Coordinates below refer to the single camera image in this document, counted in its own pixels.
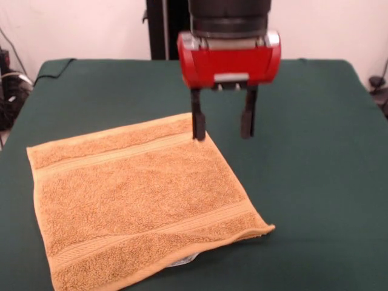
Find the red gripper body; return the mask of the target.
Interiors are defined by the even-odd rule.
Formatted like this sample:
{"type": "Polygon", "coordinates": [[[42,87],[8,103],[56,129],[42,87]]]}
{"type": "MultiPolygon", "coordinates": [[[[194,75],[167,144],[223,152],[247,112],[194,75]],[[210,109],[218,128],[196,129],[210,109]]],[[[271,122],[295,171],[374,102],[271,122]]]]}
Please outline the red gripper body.
{"type": "Polygon", "coordinates": [[[255,86],[272,82],[281,62],[281,38],[269,30],[246,39],[199,38],[178,35],[182,78],[189,89],[223,89],[224,84],[255,86]]]}

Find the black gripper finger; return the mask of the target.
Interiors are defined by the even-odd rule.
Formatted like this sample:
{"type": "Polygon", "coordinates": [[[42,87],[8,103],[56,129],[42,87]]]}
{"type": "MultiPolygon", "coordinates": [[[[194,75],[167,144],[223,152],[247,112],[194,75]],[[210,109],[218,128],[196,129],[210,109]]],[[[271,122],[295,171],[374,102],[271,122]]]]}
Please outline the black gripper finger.
{"type": "Polygon", "coordinates": [[[254,136],[257,96],[257,86],[247,89],[245,106],[241,116],[241,137],[243,139],[249,139],[254,136]]]}
{"type": "Polygon", "coordinates": [[[200,89],[191,89],[190,99],[192,109],[193,139],[203,141],[206,138],[206,119],[201,110],[200,89]]]}

